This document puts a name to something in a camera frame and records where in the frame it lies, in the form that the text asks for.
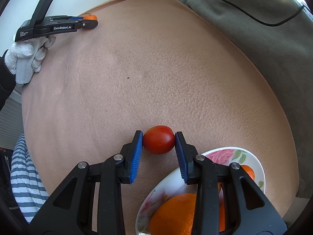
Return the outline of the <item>black sleeve left forearm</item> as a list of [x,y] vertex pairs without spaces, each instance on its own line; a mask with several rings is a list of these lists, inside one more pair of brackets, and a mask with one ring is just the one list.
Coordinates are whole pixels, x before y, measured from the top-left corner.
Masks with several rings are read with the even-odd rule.
[[6,100],[11,95],[15,88],[15,75],[12,74],[5,65],[6,50],[1,57],[0,65],[0,110],[5,105]]

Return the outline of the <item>left white gloved hand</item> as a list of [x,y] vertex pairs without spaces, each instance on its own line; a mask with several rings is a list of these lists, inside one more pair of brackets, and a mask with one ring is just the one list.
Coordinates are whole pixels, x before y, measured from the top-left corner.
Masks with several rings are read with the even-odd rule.
[[18,85],[28,84],[34,73],[39,73],[41,63],[56,41],[56,37],[33,38],[15,42],[6,52],[4,63],[10,73],[15,75]]

